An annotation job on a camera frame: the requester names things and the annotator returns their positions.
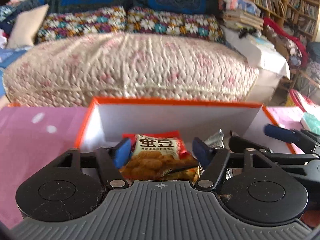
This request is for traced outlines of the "wooden bookshelf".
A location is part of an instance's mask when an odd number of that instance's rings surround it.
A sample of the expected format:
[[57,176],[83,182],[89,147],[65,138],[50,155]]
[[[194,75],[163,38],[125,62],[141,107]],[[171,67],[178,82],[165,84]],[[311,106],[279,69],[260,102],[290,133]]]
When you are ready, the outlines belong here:
[[319,0],[253,0],[268,17],[285,31],[308,43],[316,40],[319,28]]

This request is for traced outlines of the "right floral cushion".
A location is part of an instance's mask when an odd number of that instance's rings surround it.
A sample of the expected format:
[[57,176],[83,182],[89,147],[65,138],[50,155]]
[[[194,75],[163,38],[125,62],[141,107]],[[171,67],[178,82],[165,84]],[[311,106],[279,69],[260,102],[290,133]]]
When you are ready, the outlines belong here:
[[133,7],[127,12],[127,31],[199,38],[223,43],[223,31],[213,15],[189,15]]

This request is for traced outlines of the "blue striped blanket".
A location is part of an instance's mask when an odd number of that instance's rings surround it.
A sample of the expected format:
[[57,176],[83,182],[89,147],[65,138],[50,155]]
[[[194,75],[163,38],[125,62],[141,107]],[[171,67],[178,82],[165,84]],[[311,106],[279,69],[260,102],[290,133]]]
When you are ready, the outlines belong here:
[[15,49],[4,49],[1,48],[0,51],[0,72],[1,72],[1,81],[0,81],[0,96],[5,95],[5,89],[3,85],[3,74],[7,67],[26,53],[31,46],[23,46],[21,48]]

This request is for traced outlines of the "stack of books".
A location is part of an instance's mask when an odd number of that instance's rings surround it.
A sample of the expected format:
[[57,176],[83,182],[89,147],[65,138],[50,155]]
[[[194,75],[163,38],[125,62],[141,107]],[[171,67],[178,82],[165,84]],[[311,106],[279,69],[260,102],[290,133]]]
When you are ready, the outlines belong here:
[[227,28],[262,31],[261,10],[249,0],[219,0],[219,9]]

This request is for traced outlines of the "red fish tofu packet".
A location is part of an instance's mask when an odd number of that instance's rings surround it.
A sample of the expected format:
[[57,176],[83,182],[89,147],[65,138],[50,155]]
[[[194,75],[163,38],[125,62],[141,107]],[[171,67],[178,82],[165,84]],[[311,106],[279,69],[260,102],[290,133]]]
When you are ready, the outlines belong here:
[[199,162],[185,147],[179,131],[158,134],[123,134],[131,139],[131,155],[120,168],[128,180],[161,180],[171,172],[191,169],[170,179],[189,179]]

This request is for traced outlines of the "silver foil packet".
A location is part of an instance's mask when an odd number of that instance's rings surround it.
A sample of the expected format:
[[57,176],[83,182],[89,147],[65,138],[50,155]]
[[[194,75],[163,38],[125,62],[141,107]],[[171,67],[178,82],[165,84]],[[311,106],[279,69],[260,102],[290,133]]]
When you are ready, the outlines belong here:
[[[229,150],[229,146],[225,144],[224,139],[224,133],[222,129],[219,129],[214,135],[211,135],[209,138],[207,138],[204,143],[214,150],[218,150],[220,148],[225,148]],[[210,150],[209,153],[207,153],[207,163],[205,166],[208,166],[210,162],[212,161],[213,157],[215,155],[215,151]],[[232,168],[227,168],[225,180],[229,180],[233,177],[233,170]]]

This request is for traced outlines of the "orange cardboard box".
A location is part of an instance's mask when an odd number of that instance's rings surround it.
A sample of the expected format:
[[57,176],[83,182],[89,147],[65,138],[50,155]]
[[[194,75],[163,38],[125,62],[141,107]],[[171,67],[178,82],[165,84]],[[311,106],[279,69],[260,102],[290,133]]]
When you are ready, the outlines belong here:
[[[101,178],[95,151],[116,146],[124,139],[123,134],[179,131],[187,151],[195,157],[193,139],[205,141],[222,129],[224,135],[234,131],[244,139],[270,148],[273,153],[295,154],[290,144],[264,134],[268,124],[274,124],[274,118],[264,106],[256,104],[94,98],[76,146],[82,153],[81,172],[97,181]],[[171,180],[171,177],[187,172],[191,169],[171,172],[161,180]]]

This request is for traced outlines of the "pink floral tablecloth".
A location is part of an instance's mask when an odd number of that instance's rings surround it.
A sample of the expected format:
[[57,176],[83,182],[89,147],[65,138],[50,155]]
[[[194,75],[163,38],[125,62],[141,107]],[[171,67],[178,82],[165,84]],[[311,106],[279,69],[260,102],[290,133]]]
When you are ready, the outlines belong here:
[[[300,129],[297,107],[265,108],[274,123]],[[17,188],[76,143],[88,114],[85,107],[5,107],[1,110],[1,222],[13,228],[22,221]]]

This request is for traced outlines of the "white cloth covered stand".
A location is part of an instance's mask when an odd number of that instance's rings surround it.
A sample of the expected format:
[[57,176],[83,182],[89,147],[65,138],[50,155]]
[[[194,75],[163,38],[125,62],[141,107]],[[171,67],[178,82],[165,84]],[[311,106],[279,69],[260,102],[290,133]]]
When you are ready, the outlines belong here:
[[226,41],[243,55],[251,67],[259,70],[259,75],[247,101],[269,103],[280,80],[290,80],[290,69],[285,57],[276,51],[268,40],[247,35],[239,38],[239,33],[222,27]]

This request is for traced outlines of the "floral cushion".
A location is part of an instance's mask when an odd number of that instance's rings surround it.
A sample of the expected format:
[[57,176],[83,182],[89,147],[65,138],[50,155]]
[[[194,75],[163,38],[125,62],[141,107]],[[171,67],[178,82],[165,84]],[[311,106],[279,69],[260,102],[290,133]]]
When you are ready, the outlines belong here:
[[127,31],[199,38],[223,43],[223,31],[213,15],[189,15],[133,7],[127,12]]
[[127,14],[122,6],[75,13],[51,13],[36,35],[36,42],[56,41],[87,34],[125,31]]

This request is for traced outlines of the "beige pillow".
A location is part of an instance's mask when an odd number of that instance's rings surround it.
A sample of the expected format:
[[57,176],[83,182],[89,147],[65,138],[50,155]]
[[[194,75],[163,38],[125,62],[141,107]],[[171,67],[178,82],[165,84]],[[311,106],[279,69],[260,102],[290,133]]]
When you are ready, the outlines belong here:
[[48,9],[49,5],[45,4],[20,13],[9,36],[7,49],[33,46],[36,34],[46,17]]

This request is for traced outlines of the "quilted beige sofa cover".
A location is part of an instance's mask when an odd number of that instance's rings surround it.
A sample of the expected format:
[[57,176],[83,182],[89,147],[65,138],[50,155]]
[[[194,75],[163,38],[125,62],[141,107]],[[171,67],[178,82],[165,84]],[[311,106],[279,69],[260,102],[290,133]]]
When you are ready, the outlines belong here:
[[88,106],[95,96],[239,102],[258,76],[224,44],[109,33],[38,44],[6,68],[3,86],[21,106]]

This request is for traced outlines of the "teal tissue pack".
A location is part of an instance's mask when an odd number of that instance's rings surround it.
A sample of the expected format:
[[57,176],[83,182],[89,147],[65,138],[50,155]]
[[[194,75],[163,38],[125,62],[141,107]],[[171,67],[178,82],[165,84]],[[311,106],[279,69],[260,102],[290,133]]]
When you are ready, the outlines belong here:
[[305,112],[300,123],[307,131],[320,135],[320,121],[314,115]]

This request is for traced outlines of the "left floral cushion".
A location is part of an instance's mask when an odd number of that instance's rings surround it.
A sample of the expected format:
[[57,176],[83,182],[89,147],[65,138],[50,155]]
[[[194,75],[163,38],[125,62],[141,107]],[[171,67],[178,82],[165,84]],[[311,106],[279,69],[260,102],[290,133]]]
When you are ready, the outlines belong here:
[[51,13],[36,35],[36,42],[56,41],[87,34],[125,31],[127,14],[122,6],[75,13]]

